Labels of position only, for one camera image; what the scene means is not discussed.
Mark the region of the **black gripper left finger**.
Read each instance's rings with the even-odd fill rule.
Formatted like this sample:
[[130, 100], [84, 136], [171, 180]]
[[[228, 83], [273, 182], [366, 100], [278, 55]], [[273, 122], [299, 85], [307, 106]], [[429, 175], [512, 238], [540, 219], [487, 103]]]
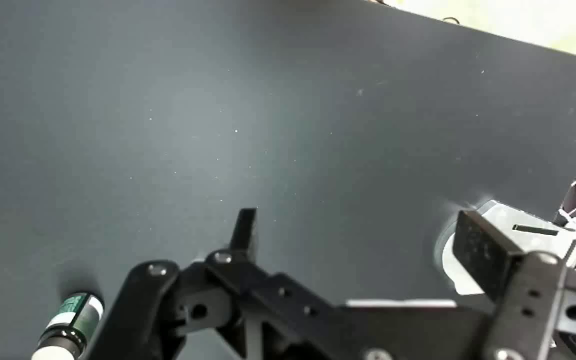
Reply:
[[134, 265], [87, 360], [175, 360], [193, 332], [214, 330], [245, 355], [242, 295], [258, 280], [255, 210], [238, 211], [230, 241], [188, 267], [170, 259]]

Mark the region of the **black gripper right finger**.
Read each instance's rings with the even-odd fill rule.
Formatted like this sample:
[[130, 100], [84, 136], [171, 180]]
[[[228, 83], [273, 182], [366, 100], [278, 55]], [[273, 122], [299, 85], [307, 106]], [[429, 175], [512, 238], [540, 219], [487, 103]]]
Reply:
[[451, 252], [493, 302], [481, 355], [547, 360], [565, 264], [550, 252], [519, 250], [475, 210], [458, 213]]

